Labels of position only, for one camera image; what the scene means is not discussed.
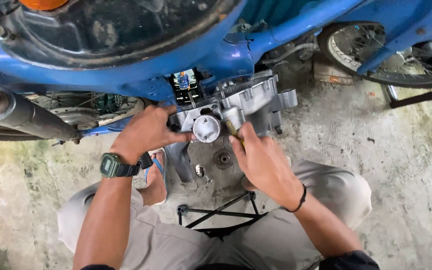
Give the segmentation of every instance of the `black bracelet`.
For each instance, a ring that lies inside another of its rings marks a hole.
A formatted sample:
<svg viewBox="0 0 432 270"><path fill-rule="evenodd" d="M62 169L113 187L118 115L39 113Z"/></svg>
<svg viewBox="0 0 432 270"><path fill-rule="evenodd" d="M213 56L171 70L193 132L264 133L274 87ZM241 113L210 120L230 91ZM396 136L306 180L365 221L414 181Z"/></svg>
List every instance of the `black bracelet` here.
<svg viewBox="0 0 432 270"><path fill-rule="evenodd" d="M289 211L288 209L286 209L286 211L294 213L294 212L298 211L301 208L301 206L303 205L303 202L306 201L306 186L303 183L301 185L303 185L303 196L301 197L301 200L299 201L299 205L297 206L296 210L294 210L294 211Z"/></svg>

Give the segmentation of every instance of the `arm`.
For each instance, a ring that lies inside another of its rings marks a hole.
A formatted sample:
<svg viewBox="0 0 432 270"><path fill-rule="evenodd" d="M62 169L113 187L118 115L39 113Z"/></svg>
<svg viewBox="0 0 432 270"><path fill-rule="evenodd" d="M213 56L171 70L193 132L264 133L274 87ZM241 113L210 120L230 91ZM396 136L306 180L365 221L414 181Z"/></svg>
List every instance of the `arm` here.
<svg viewBox="0 0 432 270"><path fill-rule="evenodd" d="M140 156L163 146L194 139L191 133L174 133L167 126L176 106L149 106L135 115L117 136L110 152L123 163L136 164ZM103 178L88 209L74 254L73 270L103 264L119 269L128 245L131 177Z"/></svg>
<svg viewBox="0 0 432 270"><path fill-rule="evenodd" d="M269 137L258 138L250 123L243 124L239 135L245 148L238 139L229 139L249 181L286 209L297 209L303 184L291 171L283 150ZM310 193L294 215L325 258L362 249L356 234Z"/></svg>

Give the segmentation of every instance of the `gray shorts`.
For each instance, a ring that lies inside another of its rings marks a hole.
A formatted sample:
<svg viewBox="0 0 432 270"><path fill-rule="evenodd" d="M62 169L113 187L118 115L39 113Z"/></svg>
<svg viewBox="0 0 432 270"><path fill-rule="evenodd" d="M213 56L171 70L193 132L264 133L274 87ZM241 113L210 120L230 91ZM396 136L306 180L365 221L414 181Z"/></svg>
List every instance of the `gray shorts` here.
<svg viewBox="0 0 432 270"><path fill-rule="evenodd" d="M304 160L295 175L322 204L354 229L371 211L371 190L361 175ZM59 239L74 252L95 183L72 196L57 212ZM129 242L121 269L193 270L229 263L257 270L301 269L320 254L297 218L275 209L221 241L178 224L161 223L137 190L131 193Z"/></svg>

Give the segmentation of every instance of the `rear wheel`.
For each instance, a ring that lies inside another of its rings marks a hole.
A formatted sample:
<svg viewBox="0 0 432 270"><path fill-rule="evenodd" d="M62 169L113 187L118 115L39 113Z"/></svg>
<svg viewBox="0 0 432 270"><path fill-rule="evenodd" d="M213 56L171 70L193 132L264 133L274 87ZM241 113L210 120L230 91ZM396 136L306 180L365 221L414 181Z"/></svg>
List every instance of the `rear wheel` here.
<svg viewBox="0 0 432 270"><path fill-rule="evenodd" d="M138 97L97 92L61 91L23 94L79 130L104 126L138 113L145 107ZM43 140L24 132L0 126L0 141Z"/></svg>
<svg viewBox="0 0 432 270"><path fill-rule="evenodd" d="M398 51L371 75L357 73L357 69L385 42L385 29L377 22L334 23L318 35L321 51L350 75L385 85L431 89L432 40Z"/></svg>

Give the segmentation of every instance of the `exhaust pipe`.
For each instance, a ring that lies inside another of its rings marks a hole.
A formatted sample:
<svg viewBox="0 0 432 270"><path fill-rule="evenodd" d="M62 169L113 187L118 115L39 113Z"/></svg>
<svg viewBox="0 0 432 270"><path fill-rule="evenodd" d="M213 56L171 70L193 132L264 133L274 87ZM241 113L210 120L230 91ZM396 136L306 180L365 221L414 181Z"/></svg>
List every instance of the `exhaust pipe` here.
<svg viewBox="0 0 432 270"><path fill-rule="evenodd" d="M78 140L80 132L25 97L0 88L0 126L45 139Z"/></svg>

